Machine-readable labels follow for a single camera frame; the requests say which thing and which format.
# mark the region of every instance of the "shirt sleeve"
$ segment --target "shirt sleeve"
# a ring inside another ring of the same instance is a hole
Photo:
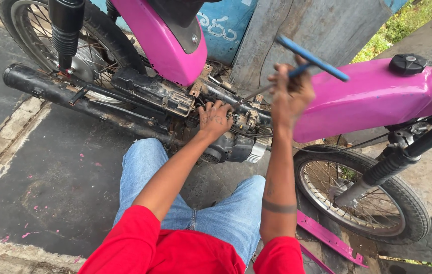
[[[270,240],[253,265],[255,274],[305,274],[299,242],[292,237]]]
[[[128,208],[79,271],[146,273],[156,251],[160,221],[144,206]]]

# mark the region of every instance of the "pink motorcycle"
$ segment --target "pink motorcycle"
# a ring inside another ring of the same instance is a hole
[[[0,0],[0,18],[40,70],[10,65],[6,85],[96,117],[167,149],[197,130],[199,105],[241,100],[214,81],[192,0]],[[122,16],[144,51],[116,26]],[[389,244],[411,244],[430,228],[424,203],[398,173],[432,148],[432,67],[418,55],[343,66],[343,83],[313,77],[316,100],[294,128],[307,142],[385,126],[390,144],[377,159],[330,145],[294,156],[296,187],[347,229]],[[234,126],[201,158],[255,163],[271,150],[271,118],[262,96],[234,109]]]

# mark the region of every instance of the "red t-shirt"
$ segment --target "red t-shirt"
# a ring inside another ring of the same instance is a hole
[[[234,247],[192,230],[160,230],[160,221],[143,206],[128,208],[79,271],[85,273],[238,273],[245,264]],[[299,242],[274,238],[265,245],[256,274],[304,274]]]

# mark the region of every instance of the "jeans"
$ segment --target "jeans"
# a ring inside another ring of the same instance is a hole
[[[131,206],[143,187],[168,160],[157,139],[135,141],[123,157],[119,191],[119,211],[115,224]],[[260,218],[265,179],[252,176],[238,183],[236,190],[213,207],[194,210],[180,194],[161,223],[161,229],[190,229],[230,243],[248,266],[260,239]]]

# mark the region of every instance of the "rear wheel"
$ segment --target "rear wheel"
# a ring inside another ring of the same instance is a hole
[[[377,160],[336,146],[305,147],[312,153],[294,155],[295,184],[320,211],[341,226],[372,240],[412,244],[426,236],[430,219],[426,206],[399,176],[363,193],[352,206],[335,208],[334,198],[353,185]]]
[[[36,64],[46,71],[56,70],[57,51],[52,46],[48,0],[0,0],[0,18]],[[72,67],[77,77],[107,89],[113,88],[109,83],[111,76],[121,67],[146,74],[139,54],[121,29],[90,1],[86,1],[84,25]],[[101,94],[88,94],[106,103],[121,103]]]

